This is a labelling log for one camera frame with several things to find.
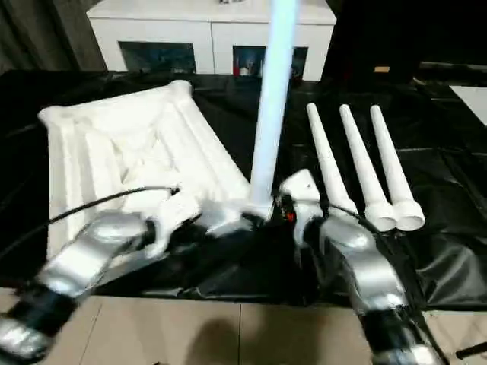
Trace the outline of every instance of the red light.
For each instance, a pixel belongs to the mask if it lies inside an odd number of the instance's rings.
[[[289,222],[294,222],[294,220],[296,219],[296,216],[294,215],[293,212],[289,211],[288,213],[286,213],[286,219]]]

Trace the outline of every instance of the black tablecloth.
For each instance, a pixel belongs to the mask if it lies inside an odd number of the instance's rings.
[[[0,77],[2,184],[0,252],[48,219],[47,133],[37,113],[188,79],[193,97],[243,174],[250,178],[260,83],[231,76],[54,73],[12,71]],[[323,190],[305,106],[315,102],[352,199],[363,198],[339,118],[348,103],[383,186],[369,108],[378,103],[426,225],[393,231],[379,241],[424,309],[487,308],[487,133],[447,87],[371,85],[347,90],[331,84],[291,86],[275,184],[308,168]],[[0,261],[0,284],[18,286],[45,261],[46,231]],[[177,241],[191,242],[188,237]],[[312,264],[296,252],[288,231],[267,227],[220,240],[174,244],[157,264],[102,287],[101,294],[306,304],[343,303],[339,278],[319,293]]]

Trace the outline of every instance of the tiled floor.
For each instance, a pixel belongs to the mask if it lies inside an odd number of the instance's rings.
[[[12,303],[0,291],[0,311]],[[426,318],[453,364],[487,365],[482,355],[454,359],[455,350],[487,341],[487,314]],[[369,356],[349,309],[92,297],[44,364],[361,365]]]

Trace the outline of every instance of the white plastic tube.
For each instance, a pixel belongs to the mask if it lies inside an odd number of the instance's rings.
[[[291,75],[298,9],[299,0],[272,1],[250,180],[250,204],[264,211],[272,206],[271,189]]]
[[[425,224],[425,216],[419,204],[412,197],[403,167],[378,105],[371,107],[371,117],[390,199],[396,212],[396,226],[405,231],[417,230]]]
[[[386,200],[384,191],[380,187],[374,165],[368,156],[367,148],[348,105],[344,104],[340,107],[340,116],[349,140],[358,181],[364,194],[365,217],[382,232],[392,230],[396,226],[393,206]]]
[[[318,161],[320,163],[321,175],[325,183],[326,196],[330,203],[347,208],[357,213],[355,203],[349,198],[343,183],[342,176],[336,165],[332,148],[329,145],[323,124],[321,123],[320,114],[317,106],[309,103],[306,107],[307,116],[310,120],[311,133],[313,134],[314,147],[317,149]],[[336,208],[329,208],[329,213],[339,216],[347,215],[344,211]]]

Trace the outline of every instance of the dark curtain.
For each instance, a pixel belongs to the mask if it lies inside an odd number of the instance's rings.
[[[0,0],[0,74],[8,69],[99,71],[86,10],[96,0]]]

